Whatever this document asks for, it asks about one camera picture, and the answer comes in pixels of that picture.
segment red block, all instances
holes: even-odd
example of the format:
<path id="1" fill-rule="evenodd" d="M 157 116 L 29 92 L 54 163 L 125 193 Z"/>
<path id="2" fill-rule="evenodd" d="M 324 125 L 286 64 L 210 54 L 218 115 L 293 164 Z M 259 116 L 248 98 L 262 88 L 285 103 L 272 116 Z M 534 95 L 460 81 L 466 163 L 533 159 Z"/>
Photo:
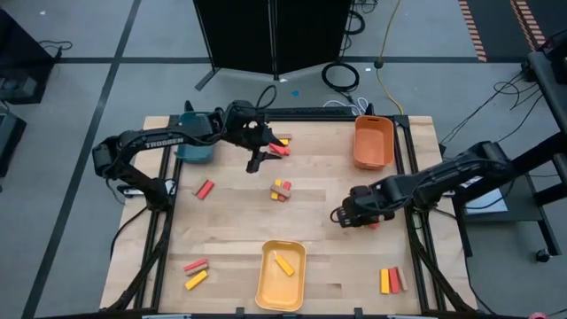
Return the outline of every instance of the red block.
<path id="1" fill-rule="evenodd" d="M 283 183 L 283 188 L 289 191 L 290 188 L 291 188 L 291 183 L 290 183 L 290 182 L 284 182 L 284 183 Z M 280 201 L 285 201 L 287 198 L 285 198 L 284 196 L 280 195 L 277 199 L 279 199 Z"/>
<path id="2" fill-rule="evenodd" d="M 205 186 L 203 186 L 203 188 L 201 189 L 201 191 L 199 191 L 199 192 L 197 193 L 197 198 L 199 198 L 199 199 L 205 199 L 206 194 L 208 194 L 209 191 L 211 191 L 211 189 L 213 188 L 213 186 L 214 186 L 214 183 L 213 183 L 213 182 L 207 181 L 207 182 L 205 183 Z"/>
<path id="3" fill-rule="evenodd" d="M 400 280 L 398 279 L 398 271 L 396 268 L 388 269 L 390 272 L 390 287 L 392 288 L 392 293 L 400 292 Z"/>
<path id="4" fill-rule="evenodd" d="M 183 267 L 183 270 L 184 271 L 191 270 L 193 268 L 199 267 L 199 266 L 204 265 L 204 264 L 206 264 L 206 258 L 200 259 L 198 261 L 195 261 L 195 262 Z"/>
<path id="5" fill-rule="evenodd" d="M 269 150 L 281 156 L 290 155 L 291 151 L 287 147 L 277 146 L 276 144 L 269 144 Z"/>

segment orange bowl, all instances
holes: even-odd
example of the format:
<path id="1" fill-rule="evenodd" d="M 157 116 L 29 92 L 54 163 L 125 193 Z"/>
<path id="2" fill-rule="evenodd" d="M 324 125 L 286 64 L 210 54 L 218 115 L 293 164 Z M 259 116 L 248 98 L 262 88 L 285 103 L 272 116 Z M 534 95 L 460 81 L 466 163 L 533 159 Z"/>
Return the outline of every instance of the orange bowl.
<path id="1" fill-rule="evenodd" d="M 358 168 L 382 169 L 393 162 L 392 121 L 380 116 L 359 116 L 354 123 L 353 162 Z"/>

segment orange striped tape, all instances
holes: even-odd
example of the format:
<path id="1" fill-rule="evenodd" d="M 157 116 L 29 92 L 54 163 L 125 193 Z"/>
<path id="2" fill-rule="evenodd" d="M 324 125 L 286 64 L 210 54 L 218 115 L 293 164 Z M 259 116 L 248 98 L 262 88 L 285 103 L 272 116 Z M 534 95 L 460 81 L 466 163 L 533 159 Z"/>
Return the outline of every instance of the orange striped tape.
<path id="1" fill-rule="evenodd" d="M 533 35 L 536 43 L 538 45 L 542 45 L 546 42 L 545 36 L 541 33 L 540 26 L 538 26 L 538 22 L 535 20 L 532 14 L 532 10 L 530 10 L 530 6 L 525 0 L 514 0 L 516 1 L 517 7 L 520 9 L 522 16 L 527 23 L 527 28 Z"/>
<path id="2" fill-rule="evenodd" d="M 461 13 L 464 17 L 464 21 L 467 24 L 467 29 L 469 29 L 470 39 L 475 47 L 475 52 L 477 53 L 478 60 L 486 62 L 486 52 L 485 47 L 482 45 L 480 40 L 480 35 L 478 35 L 477 26 L 472 18 L 472 13 L 470 12 L 469 4 L 466 1 L 459 1 L 459 6 L 461 7 Z"/>

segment orange container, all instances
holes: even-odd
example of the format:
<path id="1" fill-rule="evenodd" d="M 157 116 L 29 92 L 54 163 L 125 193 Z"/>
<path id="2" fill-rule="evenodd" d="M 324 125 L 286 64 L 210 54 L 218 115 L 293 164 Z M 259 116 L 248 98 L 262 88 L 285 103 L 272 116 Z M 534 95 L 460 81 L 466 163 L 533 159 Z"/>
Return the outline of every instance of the orange container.
<path id="1" fill-rule="evenodd" d="M 270 240 L 262 246 L 262 266 L 256 293 L 258 306 L 275 311 L 297 311 L 303 304 L 306 250 L 297 242 Z M 293 269 L 288 276 L 276 262 L 281 256 Z"/>
<path id="2" fill-rule="evenodd" d="M 382 169 L 393 162 L 393 123 L 379 116 L 355 122 L 353 161 L 358 168 Z"/>

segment floor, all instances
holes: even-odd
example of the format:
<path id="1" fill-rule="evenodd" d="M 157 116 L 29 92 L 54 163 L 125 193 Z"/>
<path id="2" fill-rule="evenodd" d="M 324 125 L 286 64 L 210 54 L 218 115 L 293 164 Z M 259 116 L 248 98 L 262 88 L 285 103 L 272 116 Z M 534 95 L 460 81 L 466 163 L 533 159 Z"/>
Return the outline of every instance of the floor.
<path id="1" fill-rule="evenodd" d="M 57 65 L 41 104 L 13 107 L 28 126 L 0 194 L 3 318 L 21 317 L 56 220 L 67 214 L 35 316 L 96 311 L 121 206 L 95 176 L 91 159 L 85 153 L 81 156 L 81 150 L 89 150 L 93 141 L 141 128 L 145 116 L 181 113 L 187 99 L 198 111 L 225 106 L 233 99 L 253 101 L 272 81 L 221 70 L 199 92 L 194 86 L 209 72 L 208 64 L 113 64 L 112 57 L 205 57 L 191 1 L 1 0 L 0 4 L 36 40 L 72 41 L 74 47 L 64 57 L 107 58 Z M 367 30 L 353 37 L 347 56 L 379 52 L 394 5 L 394 0 L 380 0 L 377 9 L 365 15 Z M 134 21 L 131 32 L 128 17 Z M 417 62 L 442 57 L 433 59 L 435 63 L 409 63 L 411 59 L 402 58 L 387 64 L 382 72 L 407 114 L 433 117 L 439 138 L 490 97 L 495 82 L 509 80 L 519 68 L 516 64 L 461 63 L 475 58 L 476 53 L 456 1 L 404 0 L 389 40 L 387 57 L 414 57 Z M 465 59 L 455 62 L 450 58 Z M 396 113 L 377 86 L 375 73 L 367 71 L 372 65 L 352 65 L 361 73 L 361 85 L 353 95 L 374 103 L 377 113 Z M 287 82 L 276 84 L 274 107 L 318 106 L 340 99 L 322 83 L 320 72 L 320 67 L 314 67 L 287 74 Z M 347 82 L 349 76 L 339 70 L 330 75 L 337 82 Z M 513 130 L 531 104 L 510 111 L 514 99 L 495 98 L 448 145 L 447 156 Z M 99 123 L 93 114 L 101 116 Z M 89 127 L 96 128 L 91 131 L 94 135 L 88 135 Z M 502 145 L 509 156 L 516 156 L 556 131 L 545 102 L 540 101 L 524 126 Z M 65 147 L 53 152 L 55 143 Z M 553 173 L 551 166 L 535 172 Z M 555 178 L 536 180 L 539 188 L 554 182 Z M 78 187 L 69 188 L 73 183 Z M 567 249 L 567 233 L 560 231 L 567 222 L 562 205 L 546 206 L 546 211 L 556 225 L 559 244 Z M 506 315 L 565 308 L 567 259 L 559 256 L 546 264 L 534 262 L 533 253 L 543 247 L 537 225 L 471 225 L 469 233 L 474 253 L 469 259 L 470 281 L 490 308 Z"/>

